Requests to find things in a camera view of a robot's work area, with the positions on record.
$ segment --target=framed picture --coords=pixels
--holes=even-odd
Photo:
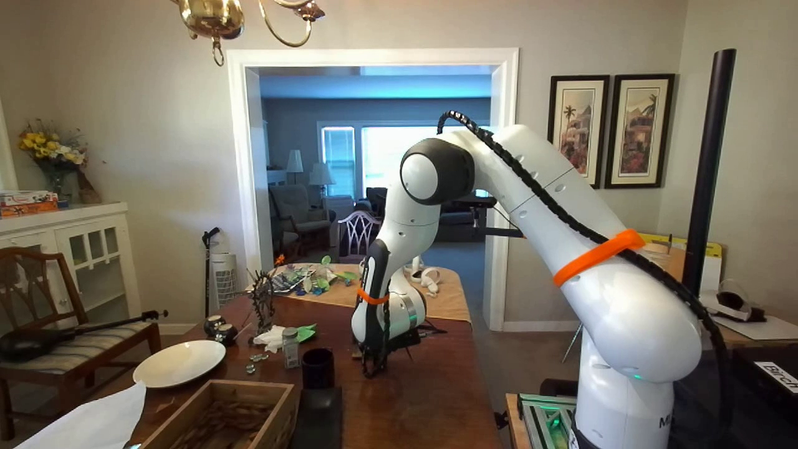
[[[676,74],[616,76],[607,187],[661,187],[674,85]]]
[[[548,143],[600,187],[608,76],[551,76]]]

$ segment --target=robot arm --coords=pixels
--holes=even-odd
[[[616,256],[581,266],[597,247],[615,245],[607,236],[623,234],[623,222],[556,146],[526,126],[491,136],[466,116],[454,116],[470,130],[421,139],[405,154],[389,187],[384,227],[365,260],[365,291],[353,328],[365,365],[371,365],[368,373],[383,371],[388,355],[413,345],[406,337],[425,321],[425,302],[401,266],[432,247],[442,201],[481,187],[556,275],[585,325],[577,401],[581,439],[600,446],[664,446],[674,381],[701,360],[701,333],[678,299],[682,285],[651,272],[623,245],[611,251]]]

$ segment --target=white plate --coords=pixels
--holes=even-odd
[[[182,341],[147,357],[136,367],[132,378],[147,388],[171,388],[216,368],[224,352],[224,345],[213,338]]]

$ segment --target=cabinet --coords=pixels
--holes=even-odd
[[[63,251],[91,320],[139,313],[128,205],[75,206],[0,220],[0,247]]]

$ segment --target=chandelier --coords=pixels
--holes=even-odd
[[[224,49],[222,40],[234,40],[245,28],[245,10],[239,0],[172,0],[179,7],[182,23],[189,28],[193,38],[204,34],[213,38],[213,57],[222,68]],[[305,20],[305,34],[299,40],[282,38],[270,23],[265,0],[258,0],[260,14],[274,40],[288,47],[302,47],[312,34],[312,23],[325,14],[325,10],[315,0],[273,0],[288,10],[292,10],[299,20]]]

